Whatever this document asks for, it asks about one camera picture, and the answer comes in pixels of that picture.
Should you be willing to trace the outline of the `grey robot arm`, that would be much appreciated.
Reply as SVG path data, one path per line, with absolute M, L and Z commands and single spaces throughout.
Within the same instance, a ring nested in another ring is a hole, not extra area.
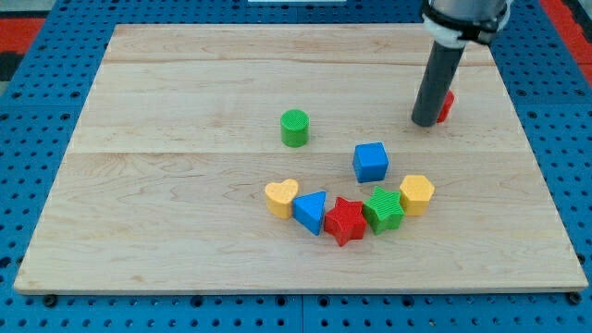
M 490 45 L 507 25 L 512 0 L 423 0 L 421 17 L 436 43 L 451 49 Z

